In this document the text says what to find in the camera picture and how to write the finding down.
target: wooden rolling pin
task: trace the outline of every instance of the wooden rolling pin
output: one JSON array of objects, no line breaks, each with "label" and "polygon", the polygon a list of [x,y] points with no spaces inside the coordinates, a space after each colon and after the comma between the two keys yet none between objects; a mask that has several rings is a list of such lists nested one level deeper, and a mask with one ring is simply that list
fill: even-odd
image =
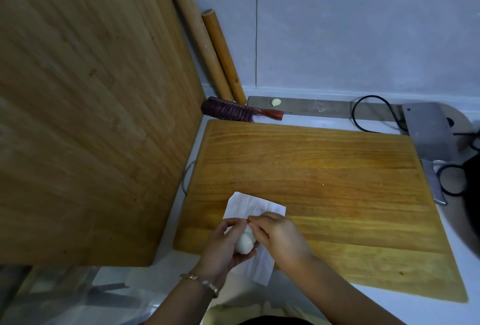
[{"label": "wooden rolling pin", "polygon": [[203,12],[201,15],[204,20],[203,22],[207,27],[208,34],[210,34],[210,38],[212,39],[213,46],[215,47],[217,55],[219,56],[220,63],[222,63],[223,71],[225,72],[225,76],[227,77],[226,79],[229,82],[228,84],[232,90],[233,97],[235,97],[235,100],[238,103],[245,105],[247,103],[247,98],[243,92],[243,88],[237,74],[237,69],[233,63],[233,59],[228,48],[229,46],[226,44],[225,36],[223,35],[222,28],[216,16],[217,14],[214,10],[210,9]]},{"label": "wooden rolling pin", "polygon": [[222,66],[213,47],[212,40],[208,35],[208,31],[203,23],[200,10],[195,0],[177,0],[177,4],[182,11],[183,17],[195,39],[195,43],[205,60],[208,72],[212,76],[213,84],[218,95],[225,100],[233,101],[232,92],[226,81]]}]

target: hair brush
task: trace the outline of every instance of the hair brush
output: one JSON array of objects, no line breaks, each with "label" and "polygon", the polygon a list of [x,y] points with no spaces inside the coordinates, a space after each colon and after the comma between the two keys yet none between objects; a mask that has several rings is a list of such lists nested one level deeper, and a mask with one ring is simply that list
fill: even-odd
[{"label": "hair brush", "polygon": [[216,117],[221,120],[253,122],[255,115],[263,115],[275,120],[283,119],[283,111],[258,109],[216,97],[208,97],[208,99],[202,103],[201,109],[204,115]]}]

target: gold bracelet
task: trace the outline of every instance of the gold bracelet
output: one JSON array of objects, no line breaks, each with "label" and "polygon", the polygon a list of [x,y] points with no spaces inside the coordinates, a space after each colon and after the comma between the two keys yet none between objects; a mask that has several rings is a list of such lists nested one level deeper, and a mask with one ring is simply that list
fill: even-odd
[{"label": "gold bracelet", "polygon": [[183,274],[180,274],[180,277],[179,277],[179,281],[183,280],[184,278],[187,278],[187,279],[191,279],[191,280],[199,280],[200,283],[202,285],[205,285],[207,287],[209,287],[212,291],[213,291],[213,298],[217,298],[218,297],[218,289],[217,287],[215,287],[214,285],[212,285],[210,282],[208,282],[207,280],[204,280],[204,279],[201,279],[199,276],[197,275],[193,275],[193,274],[187,274],[187,273],[183,273]]}]

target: person's left hand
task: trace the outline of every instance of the person's left hand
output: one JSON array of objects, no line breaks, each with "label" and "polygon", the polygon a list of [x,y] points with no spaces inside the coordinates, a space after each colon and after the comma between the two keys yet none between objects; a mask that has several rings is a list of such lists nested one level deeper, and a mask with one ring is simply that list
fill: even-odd
[{"label": "person's left hand", "polygon": [[208,237],[207,246],[190,273],[206,279],[220,290],[225,284],[226,275],[230,270],[257,253],[256,248],[260,245],[258,241],[255,242],[254,248],[248,254],[235,252],[235,242],[247,225],[246,219],[223,219]]}]

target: cleaver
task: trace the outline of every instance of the cleaver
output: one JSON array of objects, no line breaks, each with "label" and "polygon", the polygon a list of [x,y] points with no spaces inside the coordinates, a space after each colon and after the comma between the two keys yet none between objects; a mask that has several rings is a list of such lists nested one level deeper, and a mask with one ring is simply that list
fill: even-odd
[{"label": "cleaver", "polygon": [[434,163],[460,164],[456,139],[439,103],[419,102],[402,105],[408,134],[417,150],[423,172],[436,204],[446,206]]}]

